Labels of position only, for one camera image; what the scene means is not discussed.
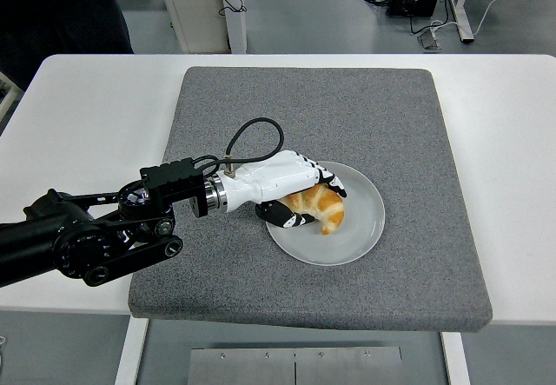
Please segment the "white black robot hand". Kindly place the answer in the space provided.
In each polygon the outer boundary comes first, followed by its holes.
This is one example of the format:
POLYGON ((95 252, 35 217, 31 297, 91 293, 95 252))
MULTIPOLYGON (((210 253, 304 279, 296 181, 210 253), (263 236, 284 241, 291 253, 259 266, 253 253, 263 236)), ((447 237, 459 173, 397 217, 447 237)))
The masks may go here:
POLYGON ((246 202, 275 227, 289 229, 321 223, 321 233, 334 233, 345 217, 344 186, 333 172, 292 150, 245 163, 233 176, 219 171, 213 179, 218 205, 226 212, 246 202))

